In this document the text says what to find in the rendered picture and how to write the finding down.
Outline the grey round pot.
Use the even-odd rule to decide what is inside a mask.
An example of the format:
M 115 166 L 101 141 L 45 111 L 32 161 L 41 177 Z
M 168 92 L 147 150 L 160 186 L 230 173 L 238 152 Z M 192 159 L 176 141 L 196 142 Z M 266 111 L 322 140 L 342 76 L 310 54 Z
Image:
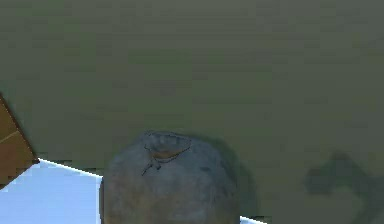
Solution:
M 101 224 L 240 224 L 237 177 L 209 142 L 148 131 L 106 165 L 99 214 Z

